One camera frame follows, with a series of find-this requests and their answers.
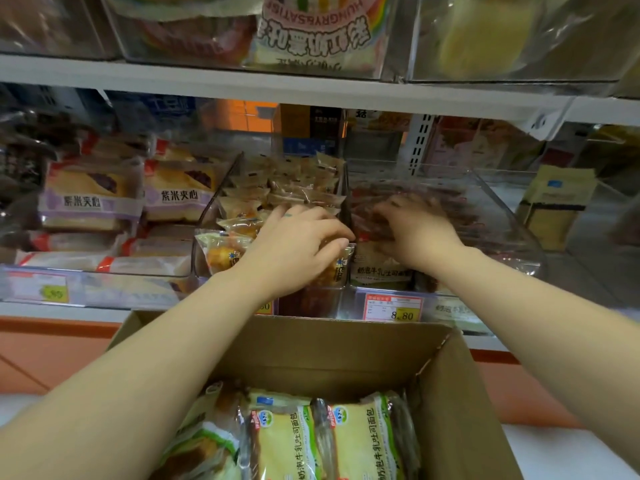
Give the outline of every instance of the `forearm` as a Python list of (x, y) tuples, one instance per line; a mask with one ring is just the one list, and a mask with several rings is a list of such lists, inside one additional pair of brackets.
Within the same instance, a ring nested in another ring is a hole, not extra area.
[(583, 424), (640, 471), (640, 326), (466, 248), (439, 279)]
[(3, 478), (147, 478), (261, 306), (260, 293), (246, 284), (233, 269), (217, 274), (0, 430)]

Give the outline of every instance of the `price tag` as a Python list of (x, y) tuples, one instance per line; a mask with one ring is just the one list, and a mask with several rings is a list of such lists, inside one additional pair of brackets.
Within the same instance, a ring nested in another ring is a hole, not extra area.
[(255, 314), (256, 315), (273, 315), (273, 302), (270, 301), (268, 303), (265, 303), (263, 306), (260, 307), (260, 310), (258, 310)]
[(364, 320), (420, 322), (422, 298), (367, 293)]
[(67, 277), (64, 274), (9, 272), (12, 297), (30, 301), (69, 303)]
[(462, 301), (455, 296), (439, 296), (433, 311), (433, 316), (444, 321), (464, 321), (482, 323)]

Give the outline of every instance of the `price label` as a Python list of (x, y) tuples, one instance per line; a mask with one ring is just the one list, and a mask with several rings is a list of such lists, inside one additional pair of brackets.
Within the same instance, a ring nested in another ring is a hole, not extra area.
[(420, 322), (422, 298), (368, 294), (364, 303), (364, 320)]
[(480, 318), (455, 296), (439, 296), (433, 311), (435, 318), (445, 321), (482, 323)]
[(273, 302), (270, 301), (268, 303), (265, 303), (263, 306), (260, 307), (260, 310), (258, 310), (255, 314), (256, 315), (273, 315)]
[(67, 277), (63, 274), (9, 272), (12, 297), (29, 301), (69, 303)]

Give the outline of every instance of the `person's left hand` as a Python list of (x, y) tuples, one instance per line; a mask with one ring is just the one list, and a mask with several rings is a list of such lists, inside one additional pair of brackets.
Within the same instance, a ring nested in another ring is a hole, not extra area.
[(226, 273), (241, 274), (242, 281), (270, 301), (311, 282), (353, 240), (352, 231), (322, 207), (295, 205), (287, 210), (279, 206), (244, 256)]

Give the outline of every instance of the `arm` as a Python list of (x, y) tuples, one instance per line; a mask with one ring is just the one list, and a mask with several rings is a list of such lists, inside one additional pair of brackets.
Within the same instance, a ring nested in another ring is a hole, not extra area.
[(569, 411), (640, 472), (640, 326), (460, 242), (436, 202), (392, 197), (377, 211), (386, 251), (442, 281)]
[(247, 319), (315, 278), (349, 239), (324, 209), (274, 210), (236, 266), (0, 429), (2, 478), (148, 478)]

